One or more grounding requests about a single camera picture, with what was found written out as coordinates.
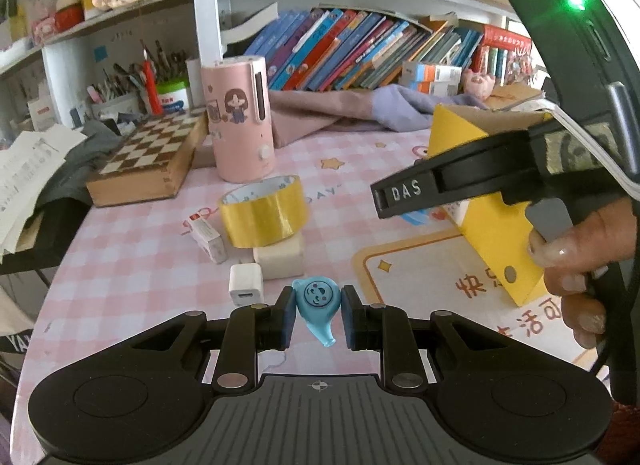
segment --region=yellow tape roll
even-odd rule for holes
[[[306,223],[305,194],[298,176],[275,176],[227,192],[218,209],[231,244],[239,249],[273,245]]]

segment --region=red pen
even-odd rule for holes
[[[162,115],[163,109],[158,97],[158,90],[156,89],[156,79],[154,77],[154,71],[151,68],[151,61],[149,61],[149,55],[146,52],[146,48],[142,50],[145,56],[145,61],[142,63],[142,69],[145,72],[146,79],[146,94],[149,96],[149,105],[151,106],[151,112],[153,115]]]

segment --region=yellow cardboard box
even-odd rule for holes
[[[428,157],[478,138],[527,129],[547,117],[543,112],[492,112],[470,106],[438,105]],[[524,216],[526,206],[527,203],[505,205],[497,192],[444,207],[518,306],[546,293],[543,270],[527,253],[532,225]]]

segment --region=white wire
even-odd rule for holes
[[[609,171],[609,174],[633,200],[640,201],[640,184],[631,180],[609,153],[578,122],[562,111],[558,105],[554,104],[549,111]]]

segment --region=white eraser block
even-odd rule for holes
[[[254,249],[254,261],[263,279],[282,279],[305,273],[305,238],[302,232],[267,247]]]
[[[236,306],[264,302],[260,265],[258,263],[232,265],[229,273],[229,294]]]

